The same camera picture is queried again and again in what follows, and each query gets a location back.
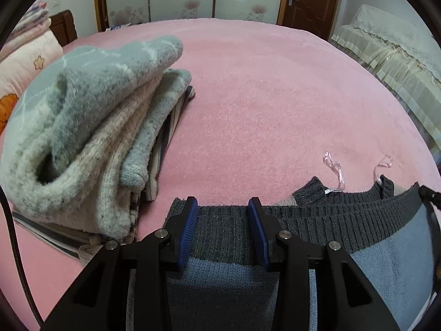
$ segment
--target silver bolt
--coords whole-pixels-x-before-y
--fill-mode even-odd
[[[117,246],[118,246],[118,242],[114,240],[110,240],[106,243],[107,250],[115,250]]]
[[[290,239],[290,238],[291,238],[292,234],[291,234],[291,232],[288,231],[288,230],[282,230],[282,231],[279,231],[279,236],[280,236],[282,239],[287,240],[287,239]]]
[[[155,236],[159,239],[164,239],[168,235],[168,231],[165,229],[158,229],[155,231]]]
[[[330,241],[329,242],[329,247],[335,251],[340,250],[341,245],[338,241]]]

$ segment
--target striped garment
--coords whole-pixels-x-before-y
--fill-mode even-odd
[[[157,178],[160,171],[165,151],[171,141],[171,137],[176,129],[181,112],[186,107],[189,100],[196,95],[195,89],[189,86],[185,93],[178,99],[177,104],[169,113],[164,121],[159,135],[156,138],[150,159],[149,159],[149,178],[145,189],[141,194],[132,193],[130,203],[131,230],[124,239],[125,243],[132,243],[136,240],[138,226],[138,212],[141,205],[156,198],[158,191]],[[39,239],[59,250],[63,254],[79,259],[87,263],[89,259],[105,244],[110,238],[81,230],[67,228],[61,225],[32,221],[17,211],[13,211],[12,216],[19,225],[30,231]]]

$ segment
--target pink blanket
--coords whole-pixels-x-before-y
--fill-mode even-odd
[[[337,178],[326,151],[341,163],[346,191],[373,184],[373,168],[404,187],[415,181],[441,191],[435,162],[391,93],[355,61],[305,31],[212,19],[155,22],[100,33],[68,45],[115,48],[172,34],[184,43],[174,67],[188,69],[197,97],[170,143],[155,202],[141,212],[139,237],[159,228],[175,197],[201,205],[274,203],[314,175]],[[0,287],[31,331],[36,323],[13,263],[0,217]],[[46,317],[81,271],[76,261],[17,227],[30,288]]]

